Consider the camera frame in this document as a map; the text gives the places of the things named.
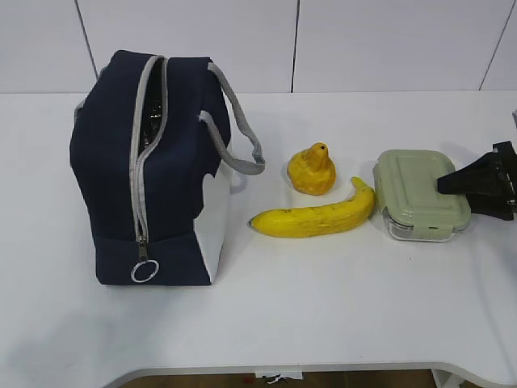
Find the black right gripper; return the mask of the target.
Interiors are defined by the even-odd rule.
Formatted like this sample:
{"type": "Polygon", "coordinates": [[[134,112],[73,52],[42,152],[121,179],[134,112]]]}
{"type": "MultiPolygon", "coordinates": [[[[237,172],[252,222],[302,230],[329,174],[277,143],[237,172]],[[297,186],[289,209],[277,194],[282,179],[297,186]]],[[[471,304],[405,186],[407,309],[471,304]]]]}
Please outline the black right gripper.
{"type": "Polygon", "coordinates": [[[516,214],[516,152],[511,141],[461,170],[438,178],[441,194],[465,194],[473,213],[513,221],[516,214]]]}

